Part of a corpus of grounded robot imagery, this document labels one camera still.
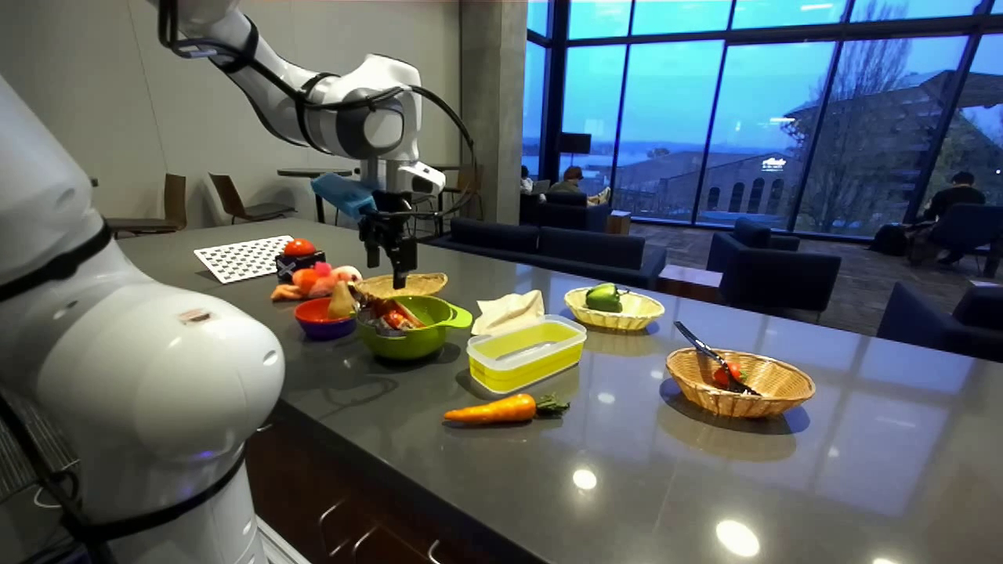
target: table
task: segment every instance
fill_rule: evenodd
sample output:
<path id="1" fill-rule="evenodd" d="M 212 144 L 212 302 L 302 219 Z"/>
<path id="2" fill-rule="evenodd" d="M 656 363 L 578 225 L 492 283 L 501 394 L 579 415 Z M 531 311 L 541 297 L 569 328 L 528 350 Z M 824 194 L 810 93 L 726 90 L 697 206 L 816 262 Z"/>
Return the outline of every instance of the table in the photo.
<path id="1" fill-rule="evenodd" d="M 447 507 L 554 564 L 1003 553 L 1003 363 L 656 290 L 669 313 L 651 332 L 590 328 L 582 361 L 534 389 L 569 401 L 561 421 L 446 430 L 446 407 L 480 401 L 464 379 L 468 332 L 406 365 L 372 361 L 357 334 L 306 346 L 292 304 L 266 302 L 272 278 L 220 284 L 191 253 L 259 234 L 306 234 L 333 259 L 364 262 L 355 233 L 302 219 L 119 243 L 152 278 L 266 321 L 288 361 L 280 412 L 318 451 L 421 488 L 429 520 Z M 471 311 L 538 288 L 545 311 L 563 313 L 563 290 L 590 283 L 425 243 L 421 268 L 450 272 L 442 297 Z M 816 399 L 769 424 L 705 415 L 664 376 L 664 357 L 685 346 L 674 317 L 712 346 L 807 365 Z"/>
<path id="2" fill-rule="evenodd" d="M 357 175 L 357 169 L 275 169 L 275 171 L 285 178 Z M 322 197 L 318 190 L 312 190 L 312 212 L 318 212 L 318 223 L 325 223 Z"/>
<path id="3" fill-rule="evenodd" d="M 697 297 L 697 302 L 721 302 L 721 290 L 717 290 L 721 272 L 664 262 L 664 268 L 657 272 L 657 288 L 669 294 L 683 294 L 683 297 Z"/>
<path id="4" fill-rule="evenodd" d="M 604 233 L 630 234 L 630 210 L 612 210 L 608 219 L 604 219 Z"/>

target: white plastic container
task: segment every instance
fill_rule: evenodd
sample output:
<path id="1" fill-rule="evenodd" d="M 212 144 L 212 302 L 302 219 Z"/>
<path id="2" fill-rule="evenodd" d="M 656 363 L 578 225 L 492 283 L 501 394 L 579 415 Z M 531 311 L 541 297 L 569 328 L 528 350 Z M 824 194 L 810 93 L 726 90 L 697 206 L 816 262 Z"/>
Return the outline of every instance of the white plastic container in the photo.
<path id="1" fill-rule="evenodd" d="M 471 376 L 492 394 L 511 394 L 569 368 L 582 361 L 582 350 L 585 328 L 563 317 L 468 341 Z"/>

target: yellow bowl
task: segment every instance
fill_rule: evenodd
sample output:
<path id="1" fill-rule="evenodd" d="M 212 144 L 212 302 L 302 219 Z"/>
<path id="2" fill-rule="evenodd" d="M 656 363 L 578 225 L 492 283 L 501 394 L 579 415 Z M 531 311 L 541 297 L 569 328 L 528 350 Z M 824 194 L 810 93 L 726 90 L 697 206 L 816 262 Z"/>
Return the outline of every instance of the yellow bowl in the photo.
<path id="1" fill-rule="evenodd" d="M 651 319 L 664 317 L 664 304 L 638 294 L 638 290 L 620 290 L 620 311 L 590 311 L 585 306 L 585 290 L 590 288 L 569 288 L 563 294 L 563 304 L 569 311 L 572 319 L 585 321 L 585 325 L 598 325 L 598 328 L 612 328 L 612 332 L 641 332 L 651 325 Z"/>
<path id="2" fill-rule="evenodd" d="M 403 288 L 396 288 L 391 274 L 368 274 L 351 284 L 377 302 L 396 302 L 396 297 L 415 297 L 415 294 L 429 297 L 447 284 L 447 272 L 406 272 Z"/>
<path id="3" fill-rule="evenodd" d="M 794 363 L 752 350 L 721 353 L 723 361 L 741 365 L 744 382 L 757 394 L 707 384 L 717 363 L 697 353 L 693 349 L 677 349 L 669 353 L 664 365 L 679 382 L 679 393 L 691 403 L 699 403 L 717 415 L 777 415 L 816 394 L 816 379 Z"/>

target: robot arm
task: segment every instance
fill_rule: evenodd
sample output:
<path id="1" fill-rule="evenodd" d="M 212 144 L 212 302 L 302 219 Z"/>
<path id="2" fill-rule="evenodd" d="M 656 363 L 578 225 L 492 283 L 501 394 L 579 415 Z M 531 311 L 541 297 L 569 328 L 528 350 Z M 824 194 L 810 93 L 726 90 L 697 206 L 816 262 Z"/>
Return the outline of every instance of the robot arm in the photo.
<path id="1" fill-rule="evenodd" d="M 361 184 L 377 199 L 377 212 L 361 219 L 368 262 L 377 267 L 382 246 L 396 284 L 403 284 L 403 272 L 417 267 L 417 242 L 403 234 L 410 182 L 421 178 L 431 190 L 446 182 L 442 171 L 417 164 L 417 70 L 368 55 L 347 76 L 306 72 L 285 64 L 233 0 L 157 2 L 161 43 L 186 59 L 209 59 L 227 72 L 275 139 L 364 161 Z"/>

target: tomato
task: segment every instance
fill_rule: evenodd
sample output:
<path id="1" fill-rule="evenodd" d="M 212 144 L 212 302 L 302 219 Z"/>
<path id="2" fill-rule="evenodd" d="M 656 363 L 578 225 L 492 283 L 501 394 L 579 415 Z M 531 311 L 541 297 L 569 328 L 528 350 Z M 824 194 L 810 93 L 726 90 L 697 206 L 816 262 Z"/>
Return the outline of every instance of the tomato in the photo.
<path id="1" fill-rule="evenodd" d="M 721 363 L 712 376 L 712 384 L 717 389 L 735 389 L 744 382 L 741 365 L 735 363 Z"/>
<path id="2" fill-rule="evenodd" d="M 306 242 L 306 239 L 292 239 L 285 246 L 282 246 L 285 256 L 318 256 L 318 243 Z"/>

